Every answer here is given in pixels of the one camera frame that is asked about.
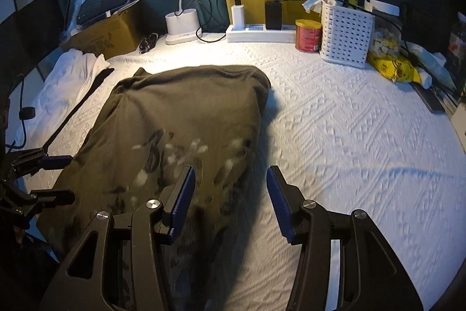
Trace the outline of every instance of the red canister with yellow lid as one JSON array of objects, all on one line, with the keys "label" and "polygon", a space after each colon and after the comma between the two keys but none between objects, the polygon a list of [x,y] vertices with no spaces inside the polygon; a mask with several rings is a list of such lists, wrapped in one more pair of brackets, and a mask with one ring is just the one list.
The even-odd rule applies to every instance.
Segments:
[{"label": "red canister with yellow lid", "polygon": [[296,49],[301,52],[318,52],[322,42],[322,24],[314,20],[296,21]]}]

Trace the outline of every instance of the white plastic basket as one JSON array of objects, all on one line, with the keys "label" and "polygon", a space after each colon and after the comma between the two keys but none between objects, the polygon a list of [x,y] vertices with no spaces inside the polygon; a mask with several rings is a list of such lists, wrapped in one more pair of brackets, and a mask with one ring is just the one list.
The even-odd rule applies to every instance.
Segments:
[{"label": "white plastic basket", "polygon": [[322,59],[364,67],[374,18],[364,11],[322,2]]}]

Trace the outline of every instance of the clear plastic jar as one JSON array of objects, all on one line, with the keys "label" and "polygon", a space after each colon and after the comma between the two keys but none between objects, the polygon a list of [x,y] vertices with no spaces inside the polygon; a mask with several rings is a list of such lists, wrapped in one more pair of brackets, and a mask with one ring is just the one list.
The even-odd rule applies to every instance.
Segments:
[{"label": "clear plastic jar", "polygon": [[402,24],[398,19],[400,15],[400,9],[392,4],[383,3],[379,1],[370,1],[373,9],[372,12],[381,17],[375,18],[374,21],[374,35],[372,45],[369,49],[369,54],[377,59],[397,59],[400,54],[401,44],[401,27]]}]

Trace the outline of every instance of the white cloth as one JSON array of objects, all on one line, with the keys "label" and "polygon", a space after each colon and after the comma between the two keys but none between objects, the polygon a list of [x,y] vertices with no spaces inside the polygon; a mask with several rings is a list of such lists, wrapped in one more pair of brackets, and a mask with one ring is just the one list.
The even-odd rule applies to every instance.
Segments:
[{"label": "white cloth", "polygon": [[[254,65],[270,79],[259,146],[238,220],[225,234],[209,310],[283,311],[300,247],[280,235],[265,170],[279,165],[288,183],[329,211],[366,210],[404,265],[425,310],[443,294],[466,256],[466,156],[446,115],[431,114],[409,84],[322,61],[292,44],[192,41],[109,60],[115,68],[71,118],[50,154],[74,155],[111,90],[139,67]],[[59,171],[26,186],[51,188]],[[332,245],[327,310],[336,307],[339,252]]]},{"label": "white cloth", "polygon": [[[42,147],[84,98],[97,75],[109,66],[103,54],[96,58],[92,53],[82,54],[76,49],[62,54],[34,99],[32,107],[36,108],[36,117],[25,121],[24,149]],[[21,126],[16,132],[16,145],[23,141]]]}]

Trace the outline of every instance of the silver screw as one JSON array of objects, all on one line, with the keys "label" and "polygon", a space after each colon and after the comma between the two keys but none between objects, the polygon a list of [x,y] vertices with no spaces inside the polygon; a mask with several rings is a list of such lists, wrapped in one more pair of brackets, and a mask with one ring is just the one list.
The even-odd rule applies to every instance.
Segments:
[{"label": "silver screw", "polygon": [[355,218],[358,218],[358,219],[365,219],[367,217],[367,214],[363,211],[363,210],[356,210],[354,212],[354,216]]},{"label": "silver screw", "polygon": [[313,208],[315,208],[317,206],[317,203],[315,203],[314,201],[311,201],[309,199],[306,199],[304,202],[302,202],[302,206],[304,208],[307,208],[308,210],[312,210]]},{"label": "silver screw", "polygon": [[159,208],[160,207],[160,201],[157,199],[151,199],[146,203],[147,208]]},{"label": "silver screw", "polygon": [[109,216],[110,214],[107,211],[101,211],[97,214],[97,220],[106,220]]}]

